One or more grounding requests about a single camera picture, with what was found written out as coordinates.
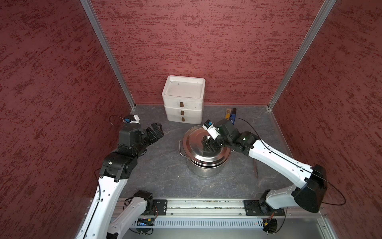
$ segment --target pot handle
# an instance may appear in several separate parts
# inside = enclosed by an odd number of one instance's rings
[[[187,157],[186,155],[182,154],[182,152],[180,151],[180,142],[182,142],[181,140],[179,140],[179,154],[183,157]]]

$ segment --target metal bracket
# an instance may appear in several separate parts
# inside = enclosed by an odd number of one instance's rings
[[[258,200],[244,200],[243,201],[245,213],[247,216],[264,216],[264,214],[262,214],[260,212],[260,210],[257,209],[256,201],[258,201]],[[275,209],[273,211],[273,213],[274,213],[274,216],[285,216],[285,211],[282,208]]]
[[[167,200],[154,199],[154,215],[165,216],[167,212]]]

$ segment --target pot lid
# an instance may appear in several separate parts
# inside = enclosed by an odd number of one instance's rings
[[[204,146],[204,141],[211,138],[201,125],[189,129],[183,137],[183,148],[187,157],[199,165],[218,165],[225,162],[231,154],[231,149],[221,148],[213,152]]]

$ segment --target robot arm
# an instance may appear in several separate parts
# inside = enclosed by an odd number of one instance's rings
[[[110,223],[117,200],[138,163],[138,157],[149,145],[163,137],[161,124],[153,123],[152,128],[144,130],[137,115],[129,115],[124,122],[127,124],[120,130],[117,149],[102,163],[99,186],[76,239],[121,238],[139,215],[152,210],[152,194],[138,191],[128,207]]]
[[[240,133],[233,124],[221,120],[215,125],[207,120],[203,128],[211,138],[205,142],[205,147],[217,151],[221,147],[232,148],[257,159],[283,174],[293,185],[279,190],[267,190],[259,200],[260,211],[269,215],[272,209],[286,206],[300,206],[316,213],[320,209],[326,192],[326,171],[320,166],[311,167],[301,163],[269,146],[257,135],[251,132]]]

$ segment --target vent grille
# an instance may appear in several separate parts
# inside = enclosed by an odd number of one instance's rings
[[[143,223],[132,225],[136,228],[150,228]],[[263,228],[258,219],[224,219],[224,218],[157,218],[154,228]]]

